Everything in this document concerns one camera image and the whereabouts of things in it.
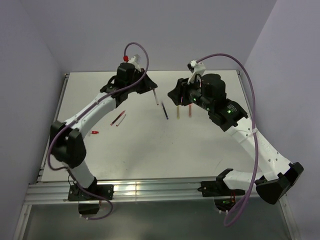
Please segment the yellow highlighter pen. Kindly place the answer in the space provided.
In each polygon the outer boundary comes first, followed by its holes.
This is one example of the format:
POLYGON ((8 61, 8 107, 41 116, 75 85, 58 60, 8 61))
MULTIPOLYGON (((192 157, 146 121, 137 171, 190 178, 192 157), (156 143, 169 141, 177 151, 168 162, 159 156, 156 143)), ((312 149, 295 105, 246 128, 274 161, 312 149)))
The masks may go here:
POLYGON ((179 105, 176 106, 176 118, 177 118, 177 120, 180 119, 180 106, 179 105))

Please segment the orange red pen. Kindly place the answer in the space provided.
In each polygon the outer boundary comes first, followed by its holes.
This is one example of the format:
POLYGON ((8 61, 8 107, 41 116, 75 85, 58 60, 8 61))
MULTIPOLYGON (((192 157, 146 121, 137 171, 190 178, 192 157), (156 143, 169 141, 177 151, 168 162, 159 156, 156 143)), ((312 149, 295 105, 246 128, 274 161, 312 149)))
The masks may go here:
POLYGON ((192 117, 192 104, 188 105, 188 116, 189 116, 189 118, 192 117))

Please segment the purple pen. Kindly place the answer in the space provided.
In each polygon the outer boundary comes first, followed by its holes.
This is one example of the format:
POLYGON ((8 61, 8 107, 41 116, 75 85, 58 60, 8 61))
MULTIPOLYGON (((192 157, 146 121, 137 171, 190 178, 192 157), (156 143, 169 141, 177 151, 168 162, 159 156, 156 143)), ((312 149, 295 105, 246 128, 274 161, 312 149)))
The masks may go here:
POLYGON ((163 102, 161 102, 161 107, 162 107, 162 109, 163 109, 165 118, 166 118, 167 120, 169 120, 169 116, 168 116, 167 110, 166 110, 165 105, 164 105, 163 102))

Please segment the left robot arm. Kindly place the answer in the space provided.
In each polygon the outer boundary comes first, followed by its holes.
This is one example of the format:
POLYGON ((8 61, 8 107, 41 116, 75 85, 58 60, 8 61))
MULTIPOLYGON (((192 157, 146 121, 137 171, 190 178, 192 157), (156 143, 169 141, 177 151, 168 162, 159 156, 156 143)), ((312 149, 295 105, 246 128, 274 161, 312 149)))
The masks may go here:
POLYGON ((104 85, 99 94, 80 112, 50 126, 47 163, 51 170, 65 169, 75 180, 81 197, 86 200, 103 200, 102 189, 97 178, 89 170, 85 158, 87 150, 84 139, 88 132, 109 112, 127 100, 129 94, 144 94, 157 88, 145 69, 132 63, 121 63, 116 74, 104 85), (60 168, 51 165, 51 157, 62 164, 60 168))

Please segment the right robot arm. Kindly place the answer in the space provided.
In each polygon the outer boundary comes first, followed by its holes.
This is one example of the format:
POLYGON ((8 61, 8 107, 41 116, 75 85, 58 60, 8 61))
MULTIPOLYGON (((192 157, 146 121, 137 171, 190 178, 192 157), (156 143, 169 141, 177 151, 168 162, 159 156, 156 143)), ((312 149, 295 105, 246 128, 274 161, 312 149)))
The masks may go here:
POLYGON ((203 197, 243 196, 253 183, 252 192, 274 205, 290 190, 304 171, 299 162, 292 163, 281 155, 268 140, 253 128, 252 120, 241 105, 227 97, 226 83, 215 73, 196 75, 192 83, 187 78, 177 80, 168 97, 176 106, 194 104, 207 111, 209 119, 231 136, 258 162, 260 173, 227 168, 213 181, 201 183, 203 197))

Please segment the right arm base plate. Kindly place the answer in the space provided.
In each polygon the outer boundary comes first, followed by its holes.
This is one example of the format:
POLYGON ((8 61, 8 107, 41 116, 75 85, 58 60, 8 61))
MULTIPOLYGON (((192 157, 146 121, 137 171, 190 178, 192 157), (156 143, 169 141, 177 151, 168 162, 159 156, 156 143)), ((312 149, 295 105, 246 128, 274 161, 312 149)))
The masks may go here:
POLYGON ((222 180, 201 181, 197 191, 203 197, 236 197, 246 193, 242 189, 230 189, 222 180))

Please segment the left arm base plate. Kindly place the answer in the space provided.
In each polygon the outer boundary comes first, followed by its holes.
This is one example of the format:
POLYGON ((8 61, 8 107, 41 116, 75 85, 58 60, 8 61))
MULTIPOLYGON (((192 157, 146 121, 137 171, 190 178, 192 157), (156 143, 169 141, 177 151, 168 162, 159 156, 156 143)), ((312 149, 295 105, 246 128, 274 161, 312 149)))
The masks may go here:
POLYGON ((114 185, 98 184, 92 189, 82 189, 78 185, 71 185, 67 200, 70 202, 112 200, 114 185))

